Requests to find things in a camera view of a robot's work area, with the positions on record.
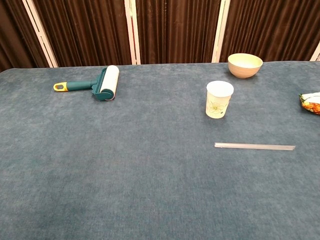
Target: blue tablecloth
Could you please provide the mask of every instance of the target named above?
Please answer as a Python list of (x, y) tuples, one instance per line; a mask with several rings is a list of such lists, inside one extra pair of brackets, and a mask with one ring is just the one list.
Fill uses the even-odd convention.
[[(320, 62), (124, 65), (116, 97), (53, 84), (102, 66), (0, 74), (0, 239), (320, 239)], [(233, 84), (226, 115), (206, 85)], [(214, 142), (296, 145), (294, 151)]]

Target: wooden frame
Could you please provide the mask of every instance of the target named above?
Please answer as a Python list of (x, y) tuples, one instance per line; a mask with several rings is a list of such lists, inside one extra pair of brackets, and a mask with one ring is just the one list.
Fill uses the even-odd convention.
[(130, 0), (130, 2), (131, 2), (131, 12), (132, 12), (132, 26), (133, 26), (133, 37), (134, 37), (136, 64), (140, 65), (141, 60), (140, 60), (140, 45), (139, 45), (136, 0)]
[(220, 60), (221, 49), (222, 49), (222, 45), (225, 37), (225, 30), (227, 25), (230, 1), (231, 0), (221, 0), (221, 3), (220, 3), (219, 17), (218, 17), (218, 23), (216, 26), (213, 52), (212, 52), (212, 60), (211, 60), (212, 63), (219, 63), (219, 60)]
[(131, 62), (132, 62), (132, 65), (136, 65), (137, 58), (136, 58), (136, 48), (135, 48), (135, 36), (134, 36), (134, 30), (133, 30), (132, 8), (131, 8), (130, 0), (124, 0), (124, 8), (125, 8), (126, 25), (128, 27)]
[(320, 61), (320, 41), (319, 41), (318, 46), (316, 47), (312, 57), (310, 58), (310, 61)]
[(26, 12), (30, 18), (33, 29), (35, 31), (36, 36), (38, 37), (39, 43), (41, 45), (42, 51), (45, 55), (45, 58), (50, 66), (50, 68), (57, 68), (58, 63), (54, 52), (51, 48), (51, 45), (48, 41), (46, 32), (39, 18), (36, 6), (33, 0), (22, 0), (23, 5), (25, 7)]

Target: brown curtain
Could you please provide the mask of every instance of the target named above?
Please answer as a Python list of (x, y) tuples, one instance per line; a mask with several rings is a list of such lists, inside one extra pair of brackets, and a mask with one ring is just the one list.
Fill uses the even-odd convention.
[(21, 0), (0, 1), (0, 72), (49, 67)]
[(131, 64), (124, 0), (33, 0), (60, 67)]
[(320, 0), (231, 0), (220, 62), (234, 53), (309, 61), (320, 40)]
[(136, 0), (142, 64), (209, 63), (220, 0)]

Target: bamboo bowl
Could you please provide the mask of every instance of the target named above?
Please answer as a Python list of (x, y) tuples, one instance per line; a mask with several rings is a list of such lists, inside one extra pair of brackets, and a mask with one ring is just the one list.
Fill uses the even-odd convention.
[(230, 72), (240, 79), (255, 75), (263, 63), (259, 57), (247, 53), (235, 53), (228, 57)]

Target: paper cup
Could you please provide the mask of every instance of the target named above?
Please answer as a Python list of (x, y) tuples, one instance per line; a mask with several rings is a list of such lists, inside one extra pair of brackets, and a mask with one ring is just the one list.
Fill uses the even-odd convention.
[(220, 119), (226, 114), (234, 87), (226, 81), (212, 81), (206, 86), (205, 113), (213, 119)]

